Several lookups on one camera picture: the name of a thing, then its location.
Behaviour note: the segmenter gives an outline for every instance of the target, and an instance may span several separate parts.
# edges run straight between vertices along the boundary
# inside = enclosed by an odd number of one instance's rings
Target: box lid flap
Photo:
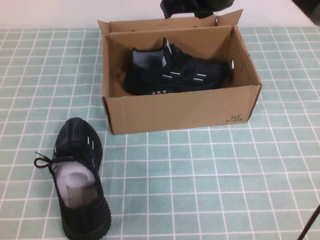
[[[209,16],[203,19],[196,17],[174,17],[169,19],[133,20],[104,22],[98,20],[104,36],[109,33],[141,32],[167,29],[203,28],[215,26],[235,26],[238,24],[243,9],[220,16]]]
[[[110,23],[98,20],[98,24],[104,36],[107,36],[111,32]]]
[[[242,12],[244,10],[240,9],[237,11],[233,11],[221,16],[216,16],[216,26],[235,26],[238,24]]]

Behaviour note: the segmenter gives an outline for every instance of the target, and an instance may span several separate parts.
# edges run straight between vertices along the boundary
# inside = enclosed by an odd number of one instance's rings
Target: shoe tongue
[[[162,67],[166,66],[167,63],[170,63],[172,56],[172,48],[170,46],[169,40],[163,38],[163,58],[162,58]]]

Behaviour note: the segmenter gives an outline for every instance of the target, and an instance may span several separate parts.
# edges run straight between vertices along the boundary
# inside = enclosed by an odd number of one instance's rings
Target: printed number
[[[231,120],[239,120],[240,119],[240,115],[234,115],[231,117]]]

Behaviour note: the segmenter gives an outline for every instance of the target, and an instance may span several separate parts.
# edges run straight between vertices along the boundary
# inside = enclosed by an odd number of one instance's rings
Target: shoe upper
[[[131,71],[141,85],[182,85],[198,87],[223,82],[230,74],[227,62],[192,57],[167,38],[161,49],[143,51],[134,48]]]

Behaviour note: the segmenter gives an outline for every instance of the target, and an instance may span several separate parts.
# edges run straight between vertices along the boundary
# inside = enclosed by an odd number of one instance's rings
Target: shoe logo
[[[158,95],[158,94],[166,94],[167,90],[162,90],[162,91],[154,91],[152,92],[152,95]]]
[[[181,73],[179,72],[174,72],[174,71],[171,71],[170,74],[172,74],[173,76],[169,76],[169,75],[162,75],[163,77],[165,78],[168,78],[168,79],[172,79],[173,77],[179,77],[181,78]],[[204,75],[204,74],[197,74],[197,77],[194,77],[193,80],[196,80],[196,81],[203,81],[204,79],[200,78],[200,77],[203,77],[203,78],[206,78],[207,75]]]
[[[198,77],[206,77],[207,75],[204,75],[204,74],[197,74]],[[197,81],[203,81],[203,79],[201,78],[193,78],[193,80],[197,80]]]

